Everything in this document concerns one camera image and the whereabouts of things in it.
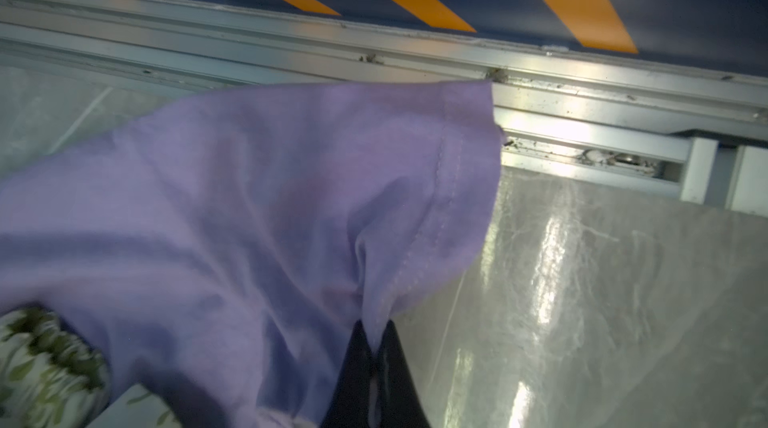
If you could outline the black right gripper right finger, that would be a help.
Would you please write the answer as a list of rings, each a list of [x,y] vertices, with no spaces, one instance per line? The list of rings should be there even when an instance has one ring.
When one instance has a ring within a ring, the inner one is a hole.
[[[430,428],[392,320],[376,355],[381,428]]]

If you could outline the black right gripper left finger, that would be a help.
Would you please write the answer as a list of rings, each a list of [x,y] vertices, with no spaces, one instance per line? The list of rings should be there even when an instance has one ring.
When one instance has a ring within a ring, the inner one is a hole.
[[[361,320],[352,330],[321,428],[368,428],[374,356]]]

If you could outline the purple cloth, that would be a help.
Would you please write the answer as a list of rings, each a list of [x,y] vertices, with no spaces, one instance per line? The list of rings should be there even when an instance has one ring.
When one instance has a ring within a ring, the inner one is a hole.
[[[1,309],[41,305],[195,427],[319,425],[353,327],[478,256],[500,178],[489,82],[182,98],[1,186]]]

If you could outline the white green floral cloth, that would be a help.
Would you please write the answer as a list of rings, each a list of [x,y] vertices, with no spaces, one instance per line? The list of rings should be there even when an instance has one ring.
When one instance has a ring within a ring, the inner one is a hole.
[[[159,396],[138,384],[112,402],[102,354],[46,309],[1,316],[3,427],[179,427]]]

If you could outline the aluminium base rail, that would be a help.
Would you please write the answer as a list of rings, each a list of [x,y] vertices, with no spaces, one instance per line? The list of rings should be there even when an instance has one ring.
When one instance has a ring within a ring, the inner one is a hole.
[[[767,212],[764,78],[189,0],[1,0],[1,60],[168,98],[487,80],[506,165]]]

